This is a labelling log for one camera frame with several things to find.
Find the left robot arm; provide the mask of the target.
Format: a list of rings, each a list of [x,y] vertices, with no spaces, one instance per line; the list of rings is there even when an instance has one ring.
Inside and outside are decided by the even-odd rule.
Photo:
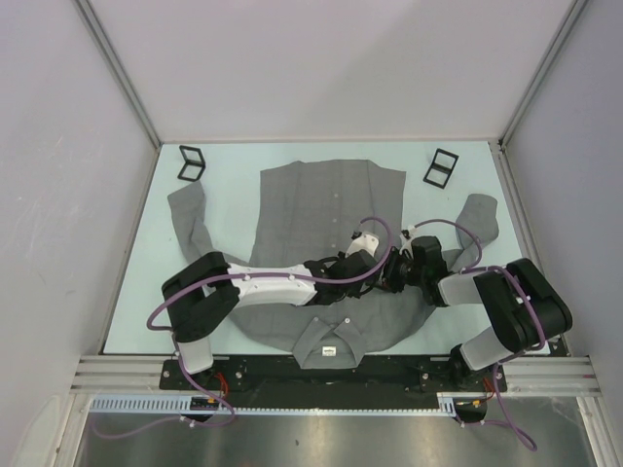
[[[249,268],[207,253],[161,287],[182,378],[192,387],[215,377],[209,336],[235,309],[254,305],[329,306],[378,275],[384,260],[365,250],[311,260],[289,268]]]

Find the grey button-up shirt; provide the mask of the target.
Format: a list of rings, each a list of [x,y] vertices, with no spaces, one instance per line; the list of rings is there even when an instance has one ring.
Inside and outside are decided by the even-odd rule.
[[[364,217],[402,226],[406,174],[370,161],[292,162],[260,174],[260,210],[247,264],[288,267],[345,250]],[[412,336],[432,314],[415,287],[373,290],[330,306],[247,305],[230,318],[251,340],[290,352],[304,370],[353,369],[368,352]]]

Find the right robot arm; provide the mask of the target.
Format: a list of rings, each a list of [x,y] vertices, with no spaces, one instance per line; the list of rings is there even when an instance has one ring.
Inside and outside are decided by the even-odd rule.
[[[392,293],[418,288],[424,302],[434,307],[484,307],[490,326],[450,353],[449,379],[460,390],[473,389],[495,364],[541,349],[572,327],[567,304],[531,260],[453,272],[435,236],[411,238],[402,248],[392,248],[381,286]]]

